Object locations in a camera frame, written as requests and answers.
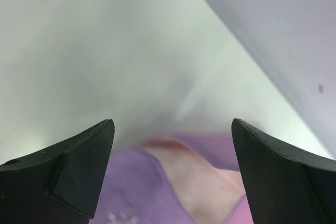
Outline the purple princess placemat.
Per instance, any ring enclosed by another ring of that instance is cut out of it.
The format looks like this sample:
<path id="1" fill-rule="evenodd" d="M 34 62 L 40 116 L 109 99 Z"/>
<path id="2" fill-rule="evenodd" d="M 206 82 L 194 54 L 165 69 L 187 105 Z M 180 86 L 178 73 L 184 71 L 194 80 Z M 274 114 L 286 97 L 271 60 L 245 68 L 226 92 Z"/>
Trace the purple princess placemat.
<path id="1" fill-rule="evenodd" d="M 171 135 L 114 152 L 92 223 L 252 223 L 230 135 Z"/>

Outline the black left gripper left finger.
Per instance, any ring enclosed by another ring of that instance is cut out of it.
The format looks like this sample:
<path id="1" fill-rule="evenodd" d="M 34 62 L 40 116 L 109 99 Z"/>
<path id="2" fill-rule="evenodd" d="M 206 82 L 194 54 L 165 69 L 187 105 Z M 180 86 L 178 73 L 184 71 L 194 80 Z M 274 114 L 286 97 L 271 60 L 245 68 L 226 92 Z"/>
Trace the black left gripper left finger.
<path id="1" fill-rule="evenodd" d="M 115 133 L 103 120 L 1 165 L 1 223 L 88 223 L 94 218 Z"/>

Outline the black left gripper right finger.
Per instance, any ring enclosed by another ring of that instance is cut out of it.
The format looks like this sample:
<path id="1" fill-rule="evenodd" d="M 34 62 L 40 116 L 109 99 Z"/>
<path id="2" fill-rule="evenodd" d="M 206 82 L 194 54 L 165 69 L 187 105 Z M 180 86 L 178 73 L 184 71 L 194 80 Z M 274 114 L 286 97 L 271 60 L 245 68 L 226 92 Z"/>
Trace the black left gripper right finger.
<path id="1" fill-rule="evenodd" d="M 232 137 L 254 223 L 335 223 L 335 161 L 241 119 Z"/>

